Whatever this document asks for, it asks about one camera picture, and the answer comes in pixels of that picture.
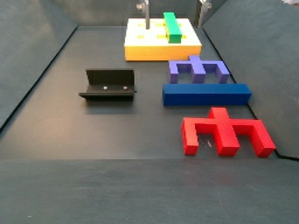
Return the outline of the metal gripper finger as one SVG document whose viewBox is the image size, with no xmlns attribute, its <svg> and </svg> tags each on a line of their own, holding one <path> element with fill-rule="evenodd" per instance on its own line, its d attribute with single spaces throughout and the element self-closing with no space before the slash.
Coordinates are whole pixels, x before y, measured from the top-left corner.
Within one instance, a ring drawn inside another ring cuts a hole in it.
<svg viewBox="0 0 299 224">
<path fill-rule="evenodd" d="M 199 0 L 199 2 L 200 2 L 200 15 L 199 15 L 198 26 L 202 26 L 204 15 L 207 11 L 211 9 L 212 4 L 211 4 L 211 0 Z"/>
<path fill-rule="evenodd" d="M 146 29 L 150 29 L 150 0 L 139 0 L 136 8 L 144 13 Z"/>
</svg>

